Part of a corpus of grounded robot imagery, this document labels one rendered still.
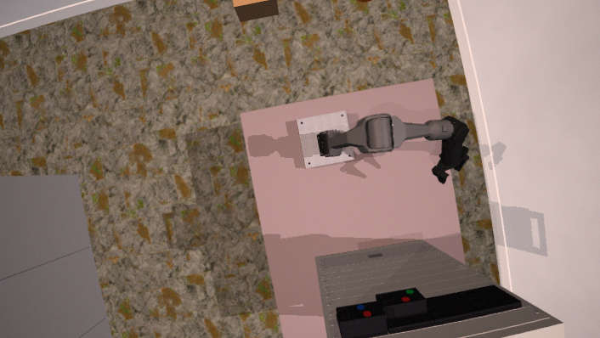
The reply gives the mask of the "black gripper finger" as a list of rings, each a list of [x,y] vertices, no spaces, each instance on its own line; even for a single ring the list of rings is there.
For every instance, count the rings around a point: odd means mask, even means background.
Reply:
[[[448,176],[449,176],[449,174],[448,174],[448,173],[446,173],[446,172],[444,171],[444,172],[441,172],[441,173],[439,174],[439,177],[437,177],[437,178],[438,178],[439,182],[441,182],[442,184],[444,184],[444,183],[446,182],[446,178],[447,178]],[[444,180],[444,181],[443,181],[443,180]]]
[[[461,164],[457,167],[454,167],[455,170],[457,170],[458,172],[462,169],[463,165],[465,164],[465,162],[469,160],[469,156],[465,155],[461,161]]]

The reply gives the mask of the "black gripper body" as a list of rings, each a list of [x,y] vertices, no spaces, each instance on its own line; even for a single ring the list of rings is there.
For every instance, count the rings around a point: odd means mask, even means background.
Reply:
[[[444,172],[451,168],[459,166],[461,164],[461,161],[462,161],[464,155],[466,154],[466,152],[468,152],[468,148],[465,146],[462,146],[462,151],[458,156],[453,155],[453,157],[450,157],[450,156],[447,156],[447,155],[444,155],[443,153],[441,153],[439,155],[439,157],[440,157],[439,163],[433,169],[433,175],[438,177],[441,172]]]

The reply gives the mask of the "grey rectangular frame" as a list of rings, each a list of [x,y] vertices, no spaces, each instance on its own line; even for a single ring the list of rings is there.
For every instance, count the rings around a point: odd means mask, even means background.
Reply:
[[[315,263],[327,338],[564,338],[564,322],[422,239]]]

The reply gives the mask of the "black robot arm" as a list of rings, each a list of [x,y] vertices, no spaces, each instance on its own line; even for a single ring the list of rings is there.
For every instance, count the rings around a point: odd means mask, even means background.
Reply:
[[[355,128],[342,134],[339,130],[320,132],[317,140],[320,156],[332,157],[340,156],[342,148],[349,146],[357,147],[364,154],[392,152],[405,140],[424,137],[429,141],[442,140],[442,153],[453,157],[461,153],[469,130],[467,124],[449,115],[442,120],[417,124],[402,122],[397,116],[391,118],[389,114],[375,114],[362,118]]]

